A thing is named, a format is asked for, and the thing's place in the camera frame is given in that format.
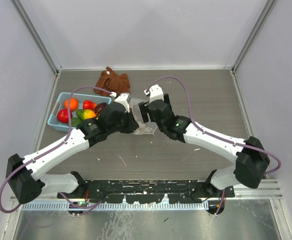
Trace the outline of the clear zip top bag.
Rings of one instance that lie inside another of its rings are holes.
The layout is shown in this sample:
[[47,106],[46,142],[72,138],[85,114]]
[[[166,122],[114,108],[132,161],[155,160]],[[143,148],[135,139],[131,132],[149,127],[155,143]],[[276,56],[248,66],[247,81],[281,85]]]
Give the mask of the clear zip top bag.
[[142,113],[139,108],[139,103],[144,102],[143,99],[132,97],[129,103],[131,108],[131,112],[135,121],[138,124],[138,128],[133,132],[134,135],[154,135],[158,126],[154,122],[146,122],[144,123],[142,118]]

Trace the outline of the orange tangerine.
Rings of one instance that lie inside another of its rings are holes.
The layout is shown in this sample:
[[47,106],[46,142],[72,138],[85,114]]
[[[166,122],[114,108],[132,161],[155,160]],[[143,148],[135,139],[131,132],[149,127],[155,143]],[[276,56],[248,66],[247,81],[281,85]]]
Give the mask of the orange tangerine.
[[78,109],[79,107],[79,102],[77,99],[75,98],[71,98],[70,99],[70,103],[69,103],[69,99],[66,99],[63,103],[64,107],[66,109],[70,109],[71,112],[74,112]]

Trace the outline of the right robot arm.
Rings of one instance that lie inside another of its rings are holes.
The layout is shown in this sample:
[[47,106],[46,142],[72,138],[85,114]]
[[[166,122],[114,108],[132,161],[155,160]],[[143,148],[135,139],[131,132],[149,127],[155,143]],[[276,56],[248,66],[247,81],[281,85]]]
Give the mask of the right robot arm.
[[205,181],[209,196],[217,197],[224,189],[240,184],[258,188],[270,160],[257,138],[251,136],[245,140],[207,129],[189,117],[174,114],[171,105],[161,99],[139,103],[138,107],[143,122],[156,123],[169,139],[205,148],[232,163],[210,173]]

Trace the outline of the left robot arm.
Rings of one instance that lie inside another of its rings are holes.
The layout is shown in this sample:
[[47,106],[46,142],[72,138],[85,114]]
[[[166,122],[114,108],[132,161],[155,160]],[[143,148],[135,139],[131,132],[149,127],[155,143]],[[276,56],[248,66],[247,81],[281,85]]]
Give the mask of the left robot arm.
[[138,127],[130,110],[112,102],[99,116],[80,122],[65,138],[24,157],[17,153],[10,156],[6,168],[8,184],[20,204],[48,193],[70,193],[74,198],[81,198],[86,193],[86,185],[78,173],[48,175],[47,172],[72,155],[105,141],[113,133],[131,134]]

